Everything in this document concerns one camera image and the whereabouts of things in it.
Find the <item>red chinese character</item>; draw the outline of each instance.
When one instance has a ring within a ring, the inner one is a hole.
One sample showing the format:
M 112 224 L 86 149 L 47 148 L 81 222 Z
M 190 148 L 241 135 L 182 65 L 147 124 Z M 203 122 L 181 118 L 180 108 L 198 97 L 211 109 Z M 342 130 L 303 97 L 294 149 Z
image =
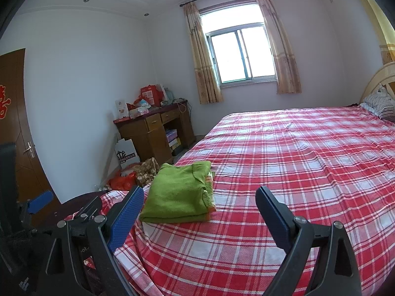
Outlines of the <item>red chinese character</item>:
M 7 113 L 6 105 L 11 104 L 11 99 L 5 99 L 5 87 L 0 84 L 0 120 L 5 118 L 5 114 Z

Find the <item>window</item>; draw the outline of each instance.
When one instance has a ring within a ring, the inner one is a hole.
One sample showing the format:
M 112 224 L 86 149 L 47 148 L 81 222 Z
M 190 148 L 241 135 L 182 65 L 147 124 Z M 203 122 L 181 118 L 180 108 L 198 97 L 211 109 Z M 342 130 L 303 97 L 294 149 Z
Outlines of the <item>window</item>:
M 261 10 L 245 4 L 201 16 L 221 86 L 275 81 L 276 71 Z

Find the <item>wooden door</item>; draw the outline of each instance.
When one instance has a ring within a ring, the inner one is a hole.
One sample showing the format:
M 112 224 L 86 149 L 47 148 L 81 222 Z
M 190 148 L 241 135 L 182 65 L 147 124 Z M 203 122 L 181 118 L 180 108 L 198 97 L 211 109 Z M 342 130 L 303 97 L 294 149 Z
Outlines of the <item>wooden door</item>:
M 37 157 L 27 121 L 23 91 L 24 54 L 25 49 L 21 49 L 0 55 L 0 143 L 16 143 L 15 172 L 21 202 L 52 190 Z M 53 201 L 33 215 L 32 225 L 38 225 L 59 205 L 54 194 Z
M 172 162 L 173 156 L 167 142 L 165 128 L 162 125 L 160 128 L 148 132 L 148 139 L 159 166 Z

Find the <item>bedsheet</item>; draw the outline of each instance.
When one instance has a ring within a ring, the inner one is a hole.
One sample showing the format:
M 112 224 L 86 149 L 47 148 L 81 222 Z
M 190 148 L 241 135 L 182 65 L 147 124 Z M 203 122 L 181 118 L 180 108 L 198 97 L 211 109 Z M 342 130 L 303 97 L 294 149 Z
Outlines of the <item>bedsheet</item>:
M 262 185 L 310 222 L 344 223 L 364 296 L 394 266 L 394 124 L 361 107 L 235 113 L 177 165 L 202 160 L 216 174 L 212 220 L 137 220 L 115 252 L 142 295 L 261 295 L 285 257 L 255 205 Z M 125 194 L 103 196 L 103 212 Z M 314 249 L 295 295 L 304 294 L 316 257 Z

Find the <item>door handle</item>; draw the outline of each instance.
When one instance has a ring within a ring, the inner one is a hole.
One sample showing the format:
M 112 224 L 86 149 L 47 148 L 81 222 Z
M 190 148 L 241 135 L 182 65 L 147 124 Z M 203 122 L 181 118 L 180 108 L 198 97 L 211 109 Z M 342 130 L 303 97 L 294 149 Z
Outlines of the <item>door handle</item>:
M 30 143 L 30 141 L 27 143 L 28 147 L 26 148 L 26 150 L 23 152 L 23 154 L 25 154 L 26 152 L 30 152 L 30 156 L 32 158 L 34 158 L 34 151 L 33 151 L 33 147 L 32 144 Z

